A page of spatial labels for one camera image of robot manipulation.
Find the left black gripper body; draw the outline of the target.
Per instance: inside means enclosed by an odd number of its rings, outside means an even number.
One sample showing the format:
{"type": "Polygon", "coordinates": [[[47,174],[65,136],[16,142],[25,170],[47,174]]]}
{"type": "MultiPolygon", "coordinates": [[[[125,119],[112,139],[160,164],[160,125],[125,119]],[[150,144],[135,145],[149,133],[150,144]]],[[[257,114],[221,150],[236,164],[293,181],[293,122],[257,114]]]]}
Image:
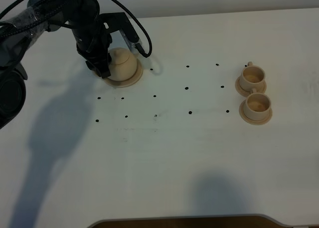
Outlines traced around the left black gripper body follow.
{"type": "Polygon", "coordinates": [[[96,1],[76,1],[68,22],[74,26],[78,53],[92,64],[109,63],[109,35],[99,19],[96,1]]]}

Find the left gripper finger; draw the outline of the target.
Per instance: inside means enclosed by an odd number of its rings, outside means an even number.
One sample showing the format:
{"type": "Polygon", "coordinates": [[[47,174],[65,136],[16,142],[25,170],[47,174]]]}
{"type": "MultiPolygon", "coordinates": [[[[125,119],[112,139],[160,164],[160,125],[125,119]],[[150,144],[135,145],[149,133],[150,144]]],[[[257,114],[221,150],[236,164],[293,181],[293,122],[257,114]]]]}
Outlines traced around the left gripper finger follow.
{"type": "Polygon", "coordinates": [[[100,73],[100,77],[102,79],[105,79],[105,78],[111,76],[111,72],[110,72],[110,68],[109,68],[111,62],[112,62],[112,57],[111,57],[110,53],[104,55],[103,58],[100,59],[100,61],[99,61],[100,65],[99,65],[98,70],[100,73]]]}
{"type": "Polygon", "coordinates": [[[95,76],[99,76],[99,74],[98,74],[98,72],[97,72],[97,70],[96,70],[96,67],[95,67],[92,63],[90,63],[89,61],[85,61],[85,62],[86,62],[86,65],[87,65],[88,69],[91,70],[92,73],[93,73],[95,76]]]}

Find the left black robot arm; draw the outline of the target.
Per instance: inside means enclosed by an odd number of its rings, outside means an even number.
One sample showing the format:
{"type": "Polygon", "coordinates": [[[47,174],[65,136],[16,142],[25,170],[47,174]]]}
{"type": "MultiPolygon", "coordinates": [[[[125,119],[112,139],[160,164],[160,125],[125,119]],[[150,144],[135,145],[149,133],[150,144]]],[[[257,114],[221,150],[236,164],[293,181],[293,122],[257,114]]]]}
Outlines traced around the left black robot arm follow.
{"type": "MultiPolygon", "coordinates": [[[[16,0],[0,16],[23,1],[16,0]]],[[[77,52],[90,70],[103,79],[110,76],[112,39],[101,21],[97,0],[29,0],[20,14],[0,22],[1,127],[18,115],[25,102],[28,76],[21,64],[25,53],[44,32],[60,28],[72,30],[77,52]]]]}

